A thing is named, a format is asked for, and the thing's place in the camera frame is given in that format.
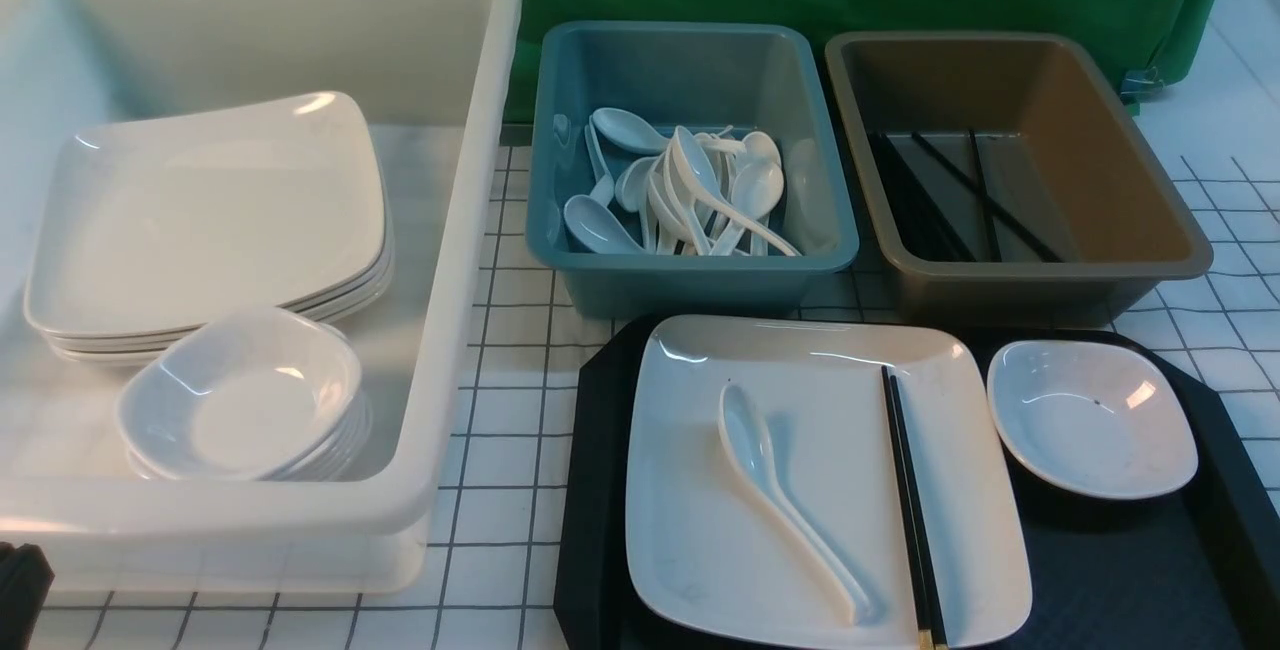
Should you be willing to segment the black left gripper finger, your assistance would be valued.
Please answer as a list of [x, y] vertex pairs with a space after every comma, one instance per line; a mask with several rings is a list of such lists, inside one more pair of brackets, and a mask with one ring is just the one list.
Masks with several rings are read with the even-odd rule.
[[54, 572], [33, 544], [1, 543], [1, 649], [27, 649]]

